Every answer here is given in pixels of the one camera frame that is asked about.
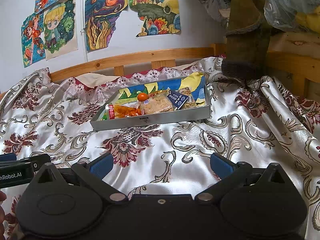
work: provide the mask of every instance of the dark knit cuff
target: dark knit cuff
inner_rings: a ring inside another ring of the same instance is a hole
[[[263,72],[259,66],[244,61],[230,61],[224,59],[222,61],[221,70],[224,76],[238,79],[259,79],[263,76]]]

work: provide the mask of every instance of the silver bolt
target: silver bolt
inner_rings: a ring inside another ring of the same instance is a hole
[[[122,193],[113,193],[110,195],[110,199],[113,201],[122,201],[125,199],[125,194]]]
[[[213,196],[210,193],[200,193],[198,199],[202,201],[209,201],[213,199]]]

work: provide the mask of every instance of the swirling sky painting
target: swirling sky painting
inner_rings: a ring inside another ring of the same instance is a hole
[[[128,0],[85,0],[85,35],[87,50],[108,47],[116,29],[116,20],[128,6]]]

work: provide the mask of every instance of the white satin fabric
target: white satin fabric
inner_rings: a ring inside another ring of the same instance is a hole
[[[320,238],[320,107],[296,99],[282,84],[263,77],[245,84],[221,73],[222,58],[206,58],[184,70],[164,68],[118,78],[93,89],[70,78],[50,83],[48,69],[34,72],[0,102],[0,151],[18,159],[48,153],[57,167],[91,161],[111,151],[115,164],[104,181],[128,194],[188,194],[219,181],[209,157],[265,168],[278,162],[305,199],[306,239]],[[121,130],[93,131],[90,119],[116,90],[195,71],[205,73],[212,117]],[[2,189],[8,196],[7,234],[15,225],[14,202],[27,185]]]

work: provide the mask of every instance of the wooden headboard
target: wooden headboard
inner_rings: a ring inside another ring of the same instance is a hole
[[[124,65],[138,64],[151,61],[153,69],[160,67],[175,67],[176,59],[205,58],[225,54],[225,44],[213,44],[209,48],[181,48],[165,49],[113,56],[90,61],[51,73],[52,82],[77,77],[79,75],[114,68],[115,76],[124,75]],[[292,73],[292,93],[297,96],[306,96],[308,80],[320,83],[320,60],[300,56],[297,54],[268,51],[266,65]]]

